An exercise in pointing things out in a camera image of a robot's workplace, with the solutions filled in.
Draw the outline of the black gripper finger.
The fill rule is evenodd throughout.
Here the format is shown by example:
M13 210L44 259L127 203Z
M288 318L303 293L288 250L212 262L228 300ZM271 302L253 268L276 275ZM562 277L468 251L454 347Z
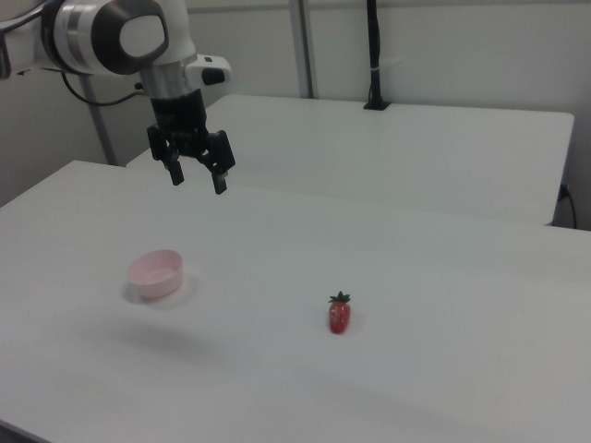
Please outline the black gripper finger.
M184 174L179 161L179 153L172 146L167 146L165 148L163 165L169 172L174 186L179 186L184 182Z
M203 154L199 161L211 172L214 191L222 194L227 189L226 176L230 169L230 161L226 156Z

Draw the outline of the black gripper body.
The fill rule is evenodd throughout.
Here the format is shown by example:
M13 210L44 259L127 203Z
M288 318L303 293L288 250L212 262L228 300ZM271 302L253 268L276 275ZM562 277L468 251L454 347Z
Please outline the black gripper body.
M151 105L156 123L147 133L155 161L163 162L165 148L172 146L179 158L188 157L199 162L201 155L214 154L226 156L230 169L235 166L226 133L223 130L213 133L206 127L207 114L200 90L174 99L151 99Z

